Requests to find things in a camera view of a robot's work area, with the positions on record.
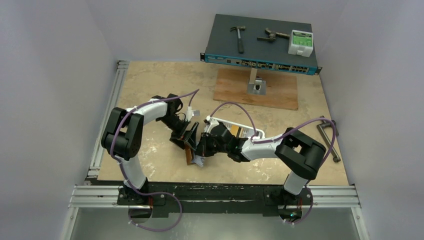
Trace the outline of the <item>white green electrical module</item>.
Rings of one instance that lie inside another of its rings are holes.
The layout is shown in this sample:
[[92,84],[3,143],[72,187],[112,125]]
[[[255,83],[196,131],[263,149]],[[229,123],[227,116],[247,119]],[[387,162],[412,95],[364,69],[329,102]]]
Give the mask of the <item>white green electrical module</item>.
[[314,50],[314,35],[312,32],[292,30],[289,37],[288,54],[310,57]]

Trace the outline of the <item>white plastic basket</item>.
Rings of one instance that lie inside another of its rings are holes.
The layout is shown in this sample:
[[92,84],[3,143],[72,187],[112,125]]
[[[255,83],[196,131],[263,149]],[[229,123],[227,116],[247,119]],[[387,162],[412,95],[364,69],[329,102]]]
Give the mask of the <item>white plastic basket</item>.
[[237,138],[250,138],[252,136],[255,136],[257,139],[265,138],[265,132],[263,130],[254,130],[252,126],[247,126],[241,123],[224,120],[217,117],[211,117],[209,115],[206,117],[205,121],[207,123],[204,131],[208,133],[212,130],[212,127],[223,124],[228,129],[228,131]]

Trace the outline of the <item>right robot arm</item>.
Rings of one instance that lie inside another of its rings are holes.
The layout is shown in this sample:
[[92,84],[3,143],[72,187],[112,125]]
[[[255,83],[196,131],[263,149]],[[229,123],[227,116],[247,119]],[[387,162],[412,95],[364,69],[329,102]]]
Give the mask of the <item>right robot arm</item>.
[[257,159],[280,159],[290,170],[280,196],[288,204],[300,198],[303,187],[317,177],[326,148],[292,127],[282,136],[262,139],[236,137],[225,126],[217,126],[211,132],[203,133],[194,154],[212,157],[224,153],[237,163]]

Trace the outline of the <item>aluminium frame rail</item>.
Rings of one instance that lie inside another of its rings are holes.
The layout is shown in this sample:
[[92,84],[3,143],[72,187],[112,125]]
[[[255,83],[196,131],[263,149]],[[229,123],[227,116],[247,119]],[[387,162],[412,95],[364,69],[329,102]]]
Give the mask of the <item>aluminium frame rail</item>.
[[102,162],[102,157],[104,152],[101,146],[102,135],[107,125],[111,110],[119,102],[120,94],[124,86],[124,82],[128,73],[130,63],[131,63],[130,60],[119,60],[116,64],[116,71],[115,71],[114,79],[112,81],[111,92],[106,102],[103,118],[100,123],[99,131],[98,131],[96,141],[94,144],[94,149],[92,152],[90,165],[89,165],[87,176],[86,176],[87,179],[96,179],[100,173],[101,162]]

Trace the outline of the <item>plywood base board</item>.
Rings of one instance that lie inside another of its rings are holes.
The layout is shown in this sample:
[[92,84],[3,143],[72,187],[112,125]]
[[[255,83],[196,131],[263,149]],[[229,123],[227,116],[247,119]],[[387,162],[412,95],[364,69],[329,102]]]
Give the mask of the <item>plywood base board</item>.
[[292,75],[259,72],[251,81],[251,70],[218,70],[213,99],[260,107],[297,110],[297,78]]

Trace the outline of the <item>white credit card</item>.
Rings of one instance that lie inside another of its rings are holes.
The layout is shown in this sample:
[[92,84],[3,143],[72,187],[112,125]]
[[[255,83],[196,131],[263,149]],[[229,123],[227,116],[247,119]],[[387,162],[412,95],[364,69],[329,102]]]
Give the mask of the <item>white credit card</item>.
[[193,157],[193,159],[191,160],[191,163],[192,164],[196,164],[199,167],[203,167],[204,166],[204,162],[205,162],[205,157],[199,156],[199,155],[195,155]]

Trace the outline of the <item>blue network switch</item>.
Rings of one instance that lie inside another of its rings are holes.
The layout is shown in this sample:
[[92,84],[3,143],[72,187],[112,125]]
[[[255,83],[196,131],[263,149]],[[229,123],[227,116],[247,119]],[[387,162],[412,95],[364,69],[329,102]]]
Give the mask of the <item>blue network switch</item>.
[[309,57],[289,54],[292,31],[312,32],[310,23],[216,14],[200,60],[205,63],[279,72],[319,75],[316,52]]

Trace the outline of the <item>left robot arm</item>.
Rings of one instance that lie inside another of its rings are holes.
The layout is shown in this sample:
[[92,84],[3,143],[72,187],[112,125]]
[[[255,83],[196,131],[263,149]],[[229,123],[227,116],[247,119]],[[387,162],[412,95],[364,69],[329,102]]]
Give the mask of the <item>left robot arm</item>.
[[149,191],[143,187],[147,177],[138,159],[146,124],[162,122],[171,129],[169,140],[173,144],[191,152],[196,148],[199,122],[191,122],[188,115],[180,119],[178,114],[183,105],[181,96],[156,95],[141,105],[126,109],[115,107],[110,112],[101,137],[101,146],[117,162],[124,177],[124,185],[131,189],[129,197],[138,205],[149,199]]

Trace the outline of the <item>gold striped credit card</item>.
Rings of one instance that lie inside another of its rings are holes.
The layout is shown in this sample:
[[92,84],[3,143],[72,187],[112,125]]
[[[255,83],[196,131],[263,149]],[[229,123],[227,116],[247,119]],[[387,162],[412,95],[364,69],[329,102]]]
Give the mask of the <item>gold striped credit card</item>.
[[244,127],[238,125],[232,125],[230,127],[230,133],[233,134],[237,138],[245,138],[246,137],[246,129]]

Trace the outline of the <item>silver metal stand bracket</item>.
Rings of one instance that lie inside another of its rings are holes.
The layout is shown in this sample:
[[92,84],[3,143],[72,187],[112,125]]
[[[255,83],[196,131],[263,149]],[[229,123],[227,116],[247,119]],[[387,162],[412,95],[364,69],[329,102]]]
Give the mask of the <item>silver metal stand bracket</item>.
[[248,82],[247,93],[251,95],[266,95],[266,81],[258,76],[258,69],[251,68]]

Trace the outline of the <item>brown leather card holder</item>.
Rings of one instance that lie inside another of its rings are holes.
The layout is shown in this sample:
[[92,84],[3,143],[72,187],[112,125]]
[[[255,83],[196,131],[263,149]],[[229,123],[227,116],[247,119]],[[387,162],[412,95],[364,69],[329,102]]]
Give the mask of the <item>brown leather card holder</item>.
[[189,146],[189,145],[185,145],[184,146],[184,152],[185,152],[185,157],[186,157],[186,164],[189,165],[193,165],[193,159],[194,159],[194,150]]

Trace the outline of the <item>small hammer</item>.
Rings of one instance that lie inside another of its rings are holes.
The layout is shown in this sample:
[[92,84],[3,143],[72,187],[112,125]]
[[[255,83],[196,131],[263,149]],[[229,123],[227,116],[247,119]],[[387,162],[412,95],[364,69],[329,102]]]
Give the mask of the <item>small hammer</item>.
[[236,31],[237,32],[237,51],[239,54],[243,54],[245,52],[243,40],[241,36],[241,31],[244,31],[246,29],[245,26],[234,26],[230,28],[230,31]]

